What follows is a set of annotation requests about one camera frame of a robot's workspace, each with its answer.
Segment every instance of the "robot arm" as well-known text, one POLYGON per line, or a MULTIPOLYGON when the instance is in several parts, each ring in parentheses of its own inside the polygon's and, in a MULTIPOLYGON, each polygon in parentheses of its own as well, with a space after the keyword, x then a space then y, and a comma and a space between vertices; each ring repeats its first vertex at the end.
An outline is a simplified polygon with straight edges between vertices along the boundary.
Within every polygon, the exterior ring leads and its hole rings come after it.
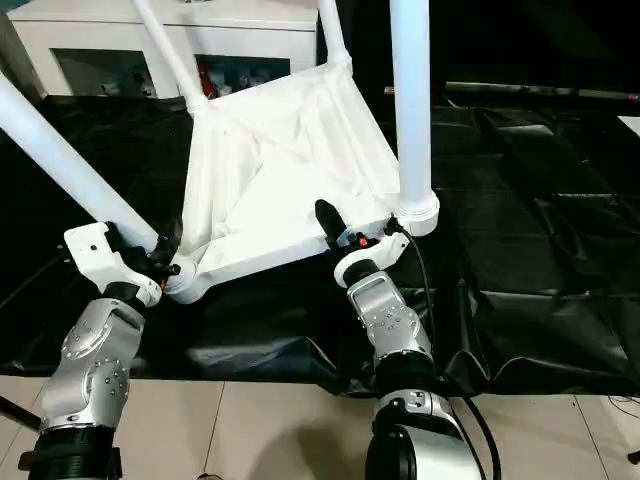
MULTIPOLYGON (((327 243, 337 245, 346 229, 338 212, 319 200, 316 217, 329 237, 327 243)), ((427 332, 381 270, 395 263, 409 243, 403 233, 389 233, 379 241, 353 236, 334 270, 375 352, 379 401, 366 478, 479 480, 479 466, 441 394, 427 332)), ((344 251, 333 250, 336 255, 344 251)))
POLYGON ((87 305, 62 344, 60 365, 45 387, 30 480, 117 476, 112 442, 129 394, 142 312, 158 303, 161 284, 177 272, 155 264, 143 249, 117 251, 116 233, 104 223, 65 233, 78 269, 102 298, 87 305))

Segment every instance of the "white floor tile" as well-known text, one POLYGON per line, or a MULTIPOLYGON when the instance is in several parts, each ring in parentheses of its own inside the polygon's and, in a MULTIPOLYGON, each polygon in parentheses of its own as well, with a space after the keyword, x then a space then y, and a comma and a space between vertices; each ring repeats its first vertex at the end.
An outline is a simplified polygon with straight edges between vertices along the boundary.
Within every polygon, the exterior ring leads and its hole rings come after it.
MULTIPOLYGON (((0 396, 30 410, 44 382, 43 378, 0 376, 0 396)), ((4 463, 5 456, 18 434, 18 430, 20 430, 20 426, 17 423, 0 416, 0 466, 4 463)))
POLYGON ((225 480, 362 480, 373 405, 315 385, 227 383, 207 473, 225 480))
MULTIPOLYGON (((504 480, 607 478, 573 396, 482 395, 474 402, 496 440, 504 480)), ((480 428, 462 401, 453 404, 491 478, 491 457, 480 428)))
MULTIPOLYGON (((222 383, 134 380, 115 440, 126 478, 193 480, 203 473, 221 393, 222 383)), ((41 414, 39 401, 34 411, 41 414)), ((2 480, 27 478, 18 459, 35 441, 20 430, 0 467, 2 480)))
MULTIPOLYGON (((617 410, 607 397, 576 395, 576 399, 609 478, 640 480, 639 467, 627 460, 627 454, 640 450, 640 420, 617 410)), ((640 417, 640 405, 632 402, 615 404, 640 417)))

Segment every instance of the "black plastic sheet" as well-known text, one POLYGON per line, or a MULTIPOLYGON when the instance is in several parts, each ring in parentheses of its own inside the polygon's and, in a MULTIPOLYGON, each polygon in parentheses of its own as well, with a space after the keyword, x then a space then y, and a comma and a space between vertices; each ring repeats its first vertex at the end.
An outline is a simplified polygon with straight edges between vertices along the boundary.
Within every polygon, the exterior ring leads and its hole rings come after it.
MULTIPOLYGON (((179 215, 181 102, 50 98, 43 111, 154 227, 179 215)), ((467 393, 638 392, 640 139, 609 116, 442 109, 433 121, 442 210, 420 245, 438 366, 467 393)), ((0 373, 48 375, 96 294, 56 246, 91 219, 9 140, 0 158, 0 373)), ((389 272, 424 316, 414 253, 389 272)), ((322 256, 146 316, 139 377, 374 388, 371 348, 322 256)))

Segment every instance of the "white bracket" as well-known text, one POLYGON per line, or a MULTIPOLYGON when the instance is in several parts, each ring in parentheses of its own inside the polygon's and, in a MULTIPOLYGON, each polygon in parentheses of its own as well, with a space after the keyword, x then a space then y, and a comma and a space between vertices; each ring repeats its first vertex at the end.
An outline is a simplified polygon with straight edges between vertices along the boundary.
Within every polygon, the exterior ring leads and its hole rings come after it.
POLYGON ((145 307, 156 305, 162 296, 162 288, 150 278, 131 270, 122 256, 111 250, 105 236, 108 231, 106 224, 98 222, 64 232, 64 240, 78 270, 96 284, 100 293, 104 293, 110 283, 126 282, 139 287, 136 298, 145 307))
POLYGON ((409 240, 403 233, 385 236, 377 245, 356 250, 340 260, 333 270, 333 276, 338 285, 347 288, 347 284, 344 282, 344 272, 351 265, 360 260, 373 260, 380 270, 384 270, 398 261, 408 244, 409 240))

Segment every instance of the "white pole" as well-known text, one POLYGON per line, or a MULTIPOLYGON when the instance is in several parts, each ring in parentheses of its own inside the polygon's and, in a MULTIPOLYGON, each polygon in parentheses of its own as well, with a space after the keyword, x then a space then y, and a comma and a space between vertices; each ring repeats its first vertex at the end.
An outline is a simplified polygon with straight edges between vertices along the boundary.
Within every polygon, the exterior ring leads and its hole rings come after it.
POLYGON ((196 109, 207 105, 207 97, 202 93, 200 86, 193 81, 193 78, 197 77, 189 75, 189 70, 187 70, 183 59, 180 58, 178 51, 169 40, 167 32, 165 32, 149 2, 147 0, 133 0, 133 4, 153 43, 160 50, 176 82, 178 82, 178 87, 180 87, 180 92, 184 95, 189 112, 193 113, 196 109))
POLYGON ((398 217, 413 235, 437 223, 431 189, 429 1, 391 0, 391 38, 400 168, 398 217))
POLYGON ((327 61, 339 63, 351 57, 344 46, 344 36, 335 0, 319 0, 318 9, 322 19, 324 40, 327 44, 327 61))
POLYGON ((0 72, 0 128, 99 222, 153 251, 157 233, 109 186, 0 72))

